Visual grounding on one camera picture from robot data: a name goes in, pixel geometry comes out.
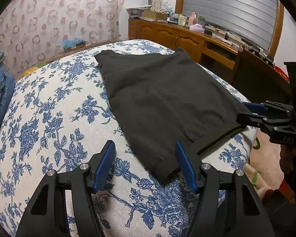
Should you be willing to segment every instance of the blue floral bedspread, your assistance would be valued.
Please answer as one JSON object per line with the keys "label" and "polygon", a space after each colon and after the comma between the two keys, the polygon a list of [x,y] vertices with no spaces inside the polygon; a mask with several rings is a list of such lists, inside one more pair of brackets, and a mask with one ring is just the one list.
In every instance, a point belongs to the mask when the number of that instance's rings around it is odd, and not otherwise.
{"label": "blue floral bedspread", "polygon": [[[74,169],[100,152],[108,139],[116,144],[116,160],[104,190],[93,196],[105,235],[185,235],[198,196],[188,190],[181,173],[160,186],[128,145],[93,57],[108,49],[122,54],[173,53],[147,40],[117,42],[62,58],[16,83],[0,131],[0,223],[11,236],[47,170]],[[240,101],[247,101],[206,71]],[[256,129],[248,127],[203,154],[202,160],[226,172],[243,168],[255,136]],[[71,235],[78,236],[70,191],[66,199]],[[221,191],[219,202],[223,199]]]}

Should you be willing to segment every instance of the green plant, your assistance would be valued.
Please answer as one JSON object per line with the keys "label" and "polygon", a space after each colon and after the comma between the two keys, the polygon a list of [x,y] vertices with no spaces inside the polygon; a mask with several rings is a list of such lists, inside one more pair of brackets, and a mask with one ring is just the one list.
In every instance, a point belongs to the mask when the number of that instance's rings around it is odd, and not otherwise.
{"label": "green plant", "polygon": [[205,21],[205,18],[203,18],[202,16],[199,16],[199,21]]}

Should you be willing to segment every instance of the window blind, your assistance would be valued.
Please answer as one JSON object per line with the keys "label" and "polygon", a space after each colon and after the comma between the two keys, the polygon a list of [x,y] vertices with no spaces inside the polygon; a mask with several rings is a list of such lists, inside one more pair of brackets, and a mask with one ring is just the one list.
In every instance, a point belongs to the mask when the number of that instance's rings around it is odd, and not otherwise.
{"label": "window blind", "polygon": [[277,0],[184,0],[183,14],[197,12],[268,50],[275,26]]}

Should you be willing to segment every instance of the folded black shirt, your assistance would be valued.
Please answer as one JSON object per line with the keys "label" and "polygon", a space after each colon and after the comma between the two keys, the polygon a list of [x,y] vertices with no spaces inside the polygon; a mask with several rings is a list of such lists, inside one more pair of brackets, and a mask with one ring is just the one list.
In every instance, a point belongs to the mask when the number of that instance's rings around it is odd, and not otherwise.
{"label": "folded black shirt", "polygon": [[242,126],[247,108],[181,48],[170,55],[95,55],[111,110],[145,168],[164,181],[179,170],[175,143],[200,154]]}

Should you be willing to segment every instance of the wooden window frame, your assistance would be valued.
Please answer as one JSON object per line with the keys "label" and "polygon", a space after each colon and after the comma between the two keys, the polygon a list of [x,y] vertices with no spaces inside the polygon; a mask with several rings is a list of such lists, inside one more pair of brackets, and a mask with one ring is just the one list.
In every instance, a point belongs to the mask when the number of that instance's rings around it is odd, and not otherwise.
{"label": "wooden window frame", "polygon": [[[183,1],[184,0],[176,0],[175,13],[178,13],[178,14],[182,13]],[[277,0],[275,26],[274,26],[270,48],[268,51],[268,54],[273,58],[276,54],[276,50],[280,42],[282,28],[283,28],[283,20],[284,20],[284,5],[279,0]]]}

